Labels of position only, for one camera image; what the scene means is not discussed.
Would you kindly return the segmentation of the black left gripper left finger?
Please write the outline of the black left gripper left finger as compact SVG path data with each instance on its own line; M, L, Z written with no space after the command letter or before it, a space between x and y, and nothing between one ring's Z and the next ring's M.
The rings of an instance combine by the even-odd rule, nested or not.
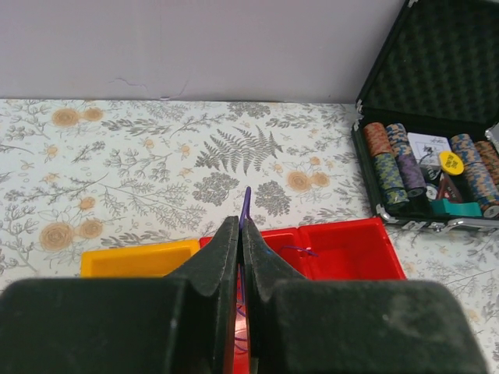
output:
M30 278L1 295L4 373L230 373L239 220L149 278Z

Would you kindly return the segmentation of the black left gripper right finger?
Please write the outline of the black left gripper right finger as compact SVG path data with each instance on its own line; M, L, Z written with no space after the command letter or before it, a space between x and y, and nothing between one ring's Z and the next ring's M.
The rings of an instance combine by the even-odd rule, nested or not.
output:
M252 373L485 373L462 307L422 280L305 278L241 231Z

